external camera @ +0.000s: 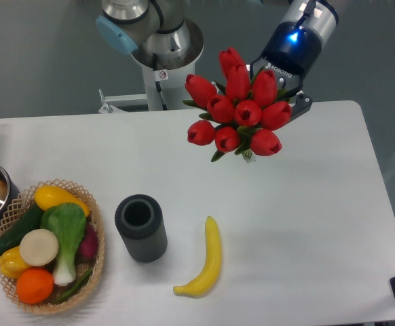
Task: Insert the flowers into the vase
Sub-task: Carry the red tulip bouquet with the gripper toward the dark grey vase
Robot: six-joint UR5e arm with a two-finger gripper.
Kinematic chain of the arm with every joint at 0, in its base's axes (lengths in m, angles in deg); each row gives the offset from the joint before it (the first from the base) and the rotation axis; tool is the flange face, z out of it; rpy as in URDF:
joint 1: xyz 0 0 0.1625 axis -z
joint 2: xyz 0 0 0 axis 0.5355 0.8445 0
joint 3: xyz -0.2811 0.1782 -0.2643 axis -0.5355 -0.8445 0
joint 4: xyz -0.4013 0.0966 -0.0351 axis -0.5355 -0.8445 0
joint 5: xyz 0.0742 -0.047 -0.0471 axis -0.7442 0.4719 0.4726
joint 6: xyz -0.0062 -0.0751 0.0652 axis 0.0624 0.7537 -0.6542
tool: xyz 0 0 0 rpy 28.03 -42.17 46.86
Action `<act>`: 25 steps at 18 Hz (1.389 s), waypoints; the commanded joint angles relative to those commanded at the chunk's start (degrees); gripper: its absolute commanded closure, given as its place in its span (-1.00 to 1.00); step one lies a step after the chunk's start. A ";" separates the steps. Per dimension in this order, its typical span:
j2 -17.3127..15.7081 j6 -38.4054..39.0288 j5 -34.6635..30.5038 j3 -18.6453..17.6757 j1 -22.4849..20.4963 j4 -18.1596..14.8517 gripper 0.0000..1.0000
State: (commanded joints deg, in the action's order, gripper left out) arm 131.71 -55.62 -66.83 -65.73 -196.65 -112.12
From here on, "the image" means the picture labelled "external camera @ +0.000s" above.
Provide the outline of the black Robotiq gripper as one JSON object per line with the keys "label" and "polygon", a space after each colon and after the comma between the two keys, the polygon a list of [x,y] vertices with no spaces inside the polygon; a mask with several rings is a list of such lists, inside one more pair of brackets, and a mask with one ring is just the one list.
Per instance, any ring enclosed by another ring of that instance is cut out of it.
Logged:
{"label": "black Robotiq gripper", "polygon": [[321,39],[317,33],[294,22],[280,23],[263,51],[250,64],[250,76],[255,77],[261,69],[270,70],[276,76],[278,89],[296,94],[290,121],[307,113],[313,100],[309,95],[298,92],[303,80],[318,55]]}

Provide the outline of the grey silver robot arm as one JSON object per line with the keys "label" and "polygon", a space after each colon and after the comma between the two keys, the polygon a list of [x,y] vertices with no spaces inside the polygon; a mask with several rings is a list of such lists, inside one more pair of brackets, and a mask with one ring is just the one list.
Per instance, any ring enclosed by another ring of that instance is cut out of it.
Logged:
{"label": "grey silver robot arm", "polygon": [[[185,78],[194,73],[204,49],[199,26],[184,16],[183,1],[103,1],[96,27],[106,42],[140,65],[149,110],[184,109]],[[294,98],[292,118],[306,113],[312,100],[303,80],[345,11],[345,1],[290,1],[287,12],[258,58],[250,76],[264,68]]]}

